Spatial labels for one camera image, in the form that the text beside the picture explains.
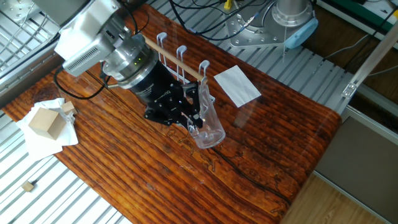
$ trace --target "paper sheet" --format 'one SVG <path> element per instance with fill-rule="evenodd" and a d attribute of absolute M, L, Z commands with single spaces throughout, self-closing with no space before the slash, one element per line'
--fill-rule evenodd
<path fill-rule="evenodd" d="M 30 112 L 22 120 L 17 122 L 18 127 L 24 132 L 27 151 L 29 153 L 29 158 L 32 161 L 38 161 L 47 156 L 60 152 L 62 151 L 62 146 L 71 146 L 78 144 L 76 131 L 73 127 L 75 118 L 73 117 L 72 113 L 66 115 L 62 111 L 61 105 L 63 105 L 64 103 L 64 98 L 35 103 Z M 67 122 L 57 140 L 38 136 L 36 133 L 33 132 L 30 127 L 28 127 L 28 124 L 30 123 L 36 112 L 39 110 L 39 108 L 46 108 L 57 111 Z"/>
<path fill-rule="evenodd" d="M 261 96 L 261 93 L 237 65 L 221 72 L 214 78 L 237 107 Z"/>

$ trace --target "wooden block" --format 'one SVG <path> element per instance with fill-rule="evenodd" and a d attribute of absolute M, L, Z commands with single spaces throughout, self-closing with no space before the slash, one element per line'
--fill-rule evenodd
<path fill-rule="evenodd" d="M 71 101 L 69 101 L 68 103 L 64 103 L 61 107 L 66 115 L 68 115 L 71 111 L 73 112 L 73 114 L 77 114 L 77 110 L 75 109 Z"/>
<path fill-rule="evenodd" d="M 21 187 L 26 191 L 26 192 L 30 192 L 34 186 L 29 182 L 29 181 L 25 181 Z"/>
<path fill-rule="evenodd" d="M 60 113 L 39 108 L 29 127 L 39 136 L 56 140 L 66 123 Z"/>

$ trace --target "small wooden cube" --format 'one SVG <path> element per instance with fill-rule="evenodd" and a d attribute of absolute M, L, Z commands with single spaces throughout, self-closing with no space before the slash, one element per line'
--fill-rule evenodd
<path fill-rule="evenodd" d="M 61 107 L 66 115 L 68 115 L 71 111 L 73 112 L 73 114 L 77 114 L 77 110 L 75 109 L 71 101 L 69 101 L 68 103 L 64 103 Z"/>
<path fill-rule="evenodd" d="M 29 181 L 25 181 L 21 187 L 26 191 L 26 192 L 30 192 L 34 186 L 29 182 Z"/>

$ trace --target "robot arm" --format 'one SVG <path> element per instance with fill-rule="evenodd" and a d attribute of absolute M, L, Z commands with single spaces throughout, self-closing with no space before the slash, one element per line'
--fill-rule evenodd
<path fill-rule="evenodd" d="M 118 81 L 117 86 L 146 102 L 145 118 L 165 125 L 178 123 L 186 128 L 188 123 L 198 128 L 203 126 L 198 84 L 182 85 L 176 81 L 143 36 L 131 36 L 116 14 L 120 8 L 116 0 L 35 0 L 35 3 L 62 27 L 55 51 L 65 59 L 63 67 L 68 73 L 77 77 L 104 62 L 103 72 Z M 193 103 L 188 102 L 186 95 Z"/>

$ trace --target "yellow connector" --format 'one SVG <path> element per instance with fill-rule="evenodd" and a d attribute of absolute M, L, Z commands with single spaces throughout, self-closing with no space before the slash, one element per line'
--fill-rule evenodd
<path fill-rule="evenodd" d="M 230 10 L 232 7 L 232 0 L 227 0 L 226 3 L 224 3 L 224 9 Z"/>

